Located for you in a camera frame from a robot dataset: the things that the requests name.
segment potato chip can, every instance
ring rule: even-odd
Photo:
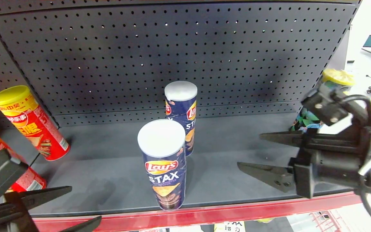
[[[165,114],[184,127],[185,154],[189,156],[194,150],[197,86],[188,81],[174,81],[164,88],[164,93]]]
[[[0,150],[7,149],[9,154],[26,163],[25,159],[19,154],[15,153],[11,148],[2,139],[0,138]],[[47,181],[40,177],[31,167],[28,167],[28,170],[11,186],[11,190],[22,192],[22,191],[31,191],[44,189],[47,186]]]
[[[46,160],[60,159],[70,150],[28,86],[18,85],[0,92],[0,110]]]
[[[179,209],[186,196],[186,153],[183,126],[169,119],[147,123],[138,133],[138,146],[159,207]]]

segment stax text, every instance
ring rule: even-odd
[[[180,178],[178,175],[177,175],[178,171],[176,171],[175,173],[169,173],[169,174],[164,174],[164,175],[159,175],[159,176],[156,176],[156,177],[151,177],[149,176],[150,178],[150,181],[155,183],[164,183],[166,181],[171,181],[171,180],[174,180],[174,179],[178,179]]]
[[[178,167],[177,160],[154,160],[146,162],[146,170],[153,175],[160,175]]]
[[[186,125],[185,125],[185,129],[186,129],[186,130],[189,130],[189,129],[193,128],[194,125],[195,125],[195,119],[194,119],[191,123],[186,124]]]

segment potato chip image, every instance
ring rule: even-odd
[[[41,141],[41,138],[42,138],[43,136],[41,135],[40,137],[27,137],[27,139],[29,140],[29,141],[31,141],[31,143],[32,143],[32,145],[34,146],[34,147],[37,147],[38,145],[40,145],[40,141]]]
[[[185,136],[185,140],[186,141],[191,141],[192,138],[194,138],[194,129],[195,128],[193,128],[192,130],[190,130],[190,132]]]
[[[157,187],[153,186],[153,190],[158,193],[158,195],[162,197],[166,197],[168,194],[170,194],[180,183],[177,183],[176,185],[171,186],[163,186],[163,187]]]

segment store shelf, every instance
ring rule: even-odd
[[[187,158],[182,208],[298,198],[239,171],[237,162],[286,166],[297,148],[259,140],[286,130],[295,113],[198,119],[194,153]],[[71,193],[30,211],[33,217],[86,216],[159,210],[144,170],[137,133],[145,123],[64,127],[71,151],[60,160],[43,157],[33,168],[48,187],[71,185]],[[317,195],[347,191],[318,185]]]

